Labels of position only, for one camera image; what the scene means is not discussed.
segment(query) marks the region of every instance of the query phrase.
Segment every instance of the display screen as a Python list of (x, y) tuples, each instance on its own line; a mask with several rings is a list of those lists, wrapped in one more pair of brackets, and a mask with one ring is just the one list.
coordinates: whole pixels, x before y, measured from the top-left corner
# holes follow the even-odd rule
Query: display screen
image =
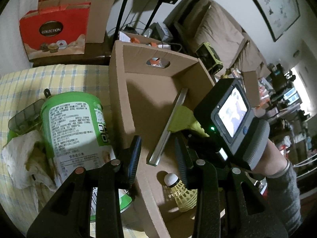
[(236, 133), (246, 112), (247, 106), (245, 105), (240, 92), (237, 88), (234, 88), (218, 113), (231, 137)]

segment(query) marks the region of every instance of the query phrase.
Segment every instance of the couch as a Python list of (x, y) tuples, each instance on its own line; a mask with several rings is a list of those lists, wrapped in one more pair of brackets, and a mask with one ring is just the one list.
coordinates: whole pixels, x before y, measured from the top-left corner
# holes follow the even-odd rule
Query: couch
[(197, 57), (195, 51), (208, 42), (214, 48), (223, 69), (235, 67), (242, 72), (256, 71), (258, 78), (270, 71), (261, 52), (239, 23), (213, 0), (187, 0), (173, 22), (178, 39), (186, 52)]

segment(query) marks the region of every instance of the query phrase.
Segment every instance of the metal rivet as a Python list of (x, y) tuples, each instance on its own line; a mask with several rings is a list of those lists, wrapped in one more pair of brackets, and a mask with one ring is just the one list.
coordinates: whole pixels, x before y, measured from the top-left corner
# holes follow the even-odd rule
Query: metal rivet
[(232, 169), (232, 172), (233, 172), (234, 174), (236, 174), (236, 175), (241, 174), (241, 170), (240, 170), (239, 168), (237, 168), (237, 167), (234, 167), (234, 168)]
[(114, 160), (112, 160), (111, 161), (111, 164), (113, 165), (113, 166), (118, 166), (118, 165), (120, 165), (120, 160), (119, 159), (114, 159)]
[(202, 159), (197, 159), (196, 160), (196, 164), (199, 165), (199, 166), (203, 166), (205, 164), (205, 160), (202, 160)]
[(84, 168), (83, 167), (77, 167), (76, 169), (75, 169), (75, 173), (76, 174), (78, 174), (78, 175), (80, 175), (80, 174), (82, 174), (83, 172), (84, 172)]

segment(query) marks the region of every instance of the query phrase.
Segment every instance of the framed painting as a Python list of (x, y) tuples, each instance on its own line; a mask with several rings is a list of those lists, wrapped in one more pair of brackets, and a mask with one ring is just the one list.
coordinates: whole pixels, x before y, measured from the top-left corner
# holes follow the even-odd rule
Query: framed painting
[(253, 0), (276, 42), (300, 17), (297, 0)]

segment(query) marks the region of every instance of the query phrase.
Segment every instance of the black stand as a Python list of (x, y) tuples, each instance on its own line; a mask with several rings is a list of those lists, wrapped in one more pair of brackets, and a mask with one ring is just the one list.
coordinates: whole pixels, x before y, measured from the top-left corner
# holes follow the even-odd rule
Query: black stand
[(128, 2), (128, 0), (123, 0), (123, 2), (122, 2), (122, 6), (121, 6), (121, 9), (120, 9), (120, 13), (119, 13), (118, 21), (117, 21), (117, 26), (116, 26), (116, 30), (115, 30), (115, 34), (114, 34), (114, 40), (112, 42), (112, 47), (115, 45), (115, 41), (118, 39), (118, 34), (119, 34), (119, 30), (120, 30), (120, 24), (121, 24), (121, 21), (122, 21), (124, 10), (126, 9), (126, 3), (127, 2)]
[(157, 11), (158, 11), (158, 9), (159, 9), (159, 7), (161, 6), (162, 3), (163, 3), (162, 1), (160, 1), (160, 0), (158, 1), (157, 5), (155, 6), (155, 8), (154, 8), (154, 10), (153, 10), (153, 12), (151, 14), (151, 17), (149, 18), (149, 21), (147, 22), (147, 24), (145, 26), (144, 31), (146, 31), (149, 28), (149, 26), (151, 25), (152, 20), (153, 20), (155, 14), (157, 13)]
[(91, 238), (92, 190), (98, 187), (96, 237), (124, 238), (118, 189), (130, 189), (134, 183), (141, 143), (141, 138), (134, 136), (130, 148), (101, 168), (76, 168), (39, 213), (26, 237)]

